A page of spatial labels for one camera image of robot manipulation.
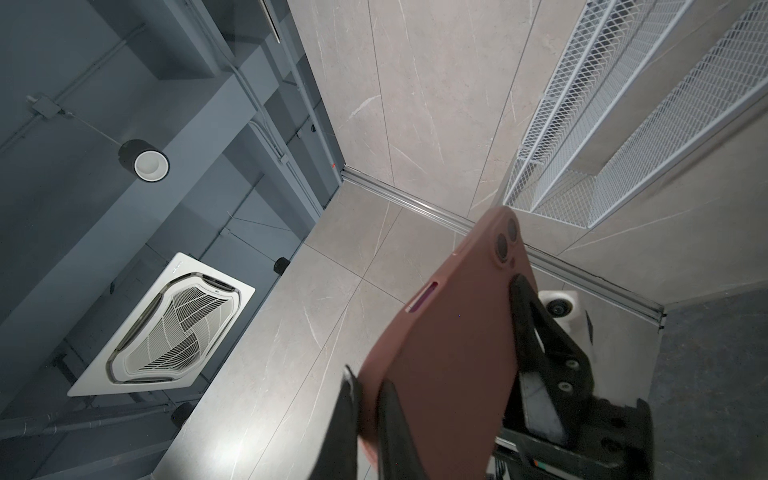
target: white wire rack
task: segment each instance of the white wire rack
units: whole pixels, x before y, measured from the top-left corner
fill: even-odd
[[[518,149],[505,204],[593,227],[765,88],[768,1],[761,0],[747,9],[599,174],[569,168],[691,2],[603,2],[603,18],[611,10],[601,24],[593,20],[599,5],[587,6],[548,86],[548,92],[559,85],[574,93],[561,93],[568,101],[554,107],[546,103],[547,95],[539,104]],[[575,67],[566,61],[568,51],[571,44],[583,42],[580,39],[589,28],[601,32],[593,33],[594,41],[584,56],[591,62]],[[586,72],[574,73],[575,68]],[[557,79],[567,72],[571,72],[571,82],[563,86]],[[546,122],[534,124],[544,116]]]

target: air conditioner grille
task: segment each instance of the air conditioner grille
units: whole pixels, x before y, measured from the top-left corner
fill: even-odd
[[[194,364],[233,313],[234,301],[191,286],[176,293],[161,320],[125,359],[131,373],[181,372]]]

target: air conditioner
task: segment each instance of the air conditioner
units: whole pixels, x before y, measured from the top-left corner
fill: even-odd
[[[254,292],[177,253],[67,395],[192,385]]]

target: black cylindrical light fixture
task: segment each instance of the black cylindrical light fixture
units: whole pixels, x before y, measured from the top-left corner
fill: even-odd
[[[146,141],[129,140],[118,151],[120,165],[145,182],[159,182],[170,170],[168,157]]]

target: ceiling cassette air conditioner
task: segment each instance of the ceiling cassette air conditioner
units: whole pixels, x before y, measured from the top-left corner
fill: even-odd
[[[192,385],[254,292],[177,253],[67,395]]]

